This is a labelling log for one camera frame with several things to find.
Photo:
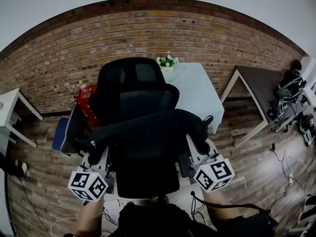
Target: wooden floor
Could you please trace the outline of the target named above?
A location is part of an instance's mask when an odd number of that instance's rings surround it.
[[[296,224],[297,216],[303,208],[305,194],[316,193],[315,151],[314,145],[306,147],[301,135],[293,128],[288,133],[274,133],[273,126],[268,126],[239,148],[233,147],[233,141],[246,134],[261,121],[260,114],[251,101],[224,103],[224,119],[215,136],[210,136],[218,150],[225,158],[229,158],[236,172],[235,181],[223,189],[223,193],[232,203],[254,203],[265,209],[272,206],[272,216],[279,221],[278,234]],[[35,207],[43,225],[39,222],[34,209],[23,191],[21,182],[15,177],[8,179],[8,196],[12,214],[12,222],[18,236],[43,237],[50,236],[50,228],[56,220],[77,217],[82,202],[67,188],[69,177],[81,163],[80,157],[67,157],[52,151],[51,145],[56,125],[60,117],[44,118],[42,122],[22,122],[19,130],[36,141],[37,148],[18,141],[12,146],[11,158],[19,159],[29,165],[27,177],[23,181],[28,198]],[[271,144],[276,142],[276,153],[282,159],[284,150],[287,155],[299,161],[288,158],[288,165],[294,182],[288,186],[288,179],[283,175],[281,163],[271,151]],[[284,162],[284,170],[288,174],[288,166]],[[191,190],[201,196],[197,184],[190,185],[188,179],[180,179],[179,191],[168,195],[170,202],[186,211],[191,211]],[[117,195],[107,195],[105,200],[125,204],[125,199]],[[256,211],[244,210],[246,216]],[[211,225],[206,210],[203,211],[208,225]],[[71,231],[73,220],[60,221],[53,227],[53,236],[63,236]],[[110,232],[114,226],[106,220],[103,229]]]

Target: brick wall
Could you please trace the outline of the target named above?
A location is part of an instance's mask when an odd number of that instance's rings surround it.
[[[235,65],[285,71],[304,52],[267,25],[192,0],[114,0],[51,18],[0,53],[1,93],[20,87],[41,113],[70,110],[78,81],[95,84],[107,62],[171,51],[201,62],[219,95]],[[237,84],[232,96],[244,96]]]

